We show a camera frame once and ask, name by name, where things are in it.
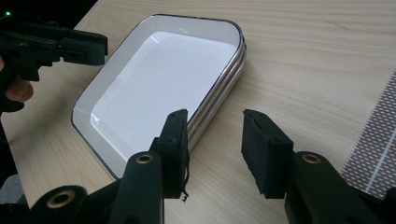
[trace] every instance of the rectangular white tray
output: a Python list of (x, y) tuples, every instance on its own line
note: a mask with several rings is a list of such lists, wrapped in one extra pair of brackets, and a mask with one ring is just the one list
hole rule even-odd
[(189, 149), (239, 78), (246, 46), (230, 21), (154, 15), (140, 22), (79, 97), (72, 123), (116, 177), (149, 150), (168, 114), (189, 112)]

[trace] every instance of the white tray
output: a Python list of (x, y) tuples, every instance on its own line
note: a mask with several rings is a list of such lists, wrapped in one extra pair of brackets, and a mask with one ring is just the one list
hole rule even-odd
[(109, 171), (122, 177), (128, 159), (149, 150), (168, 114), (179, 109), (189, 112), (192, 149), (239, 78), (245, 54), (233, 22), (148, 17), (81, 94), (72, 122)]

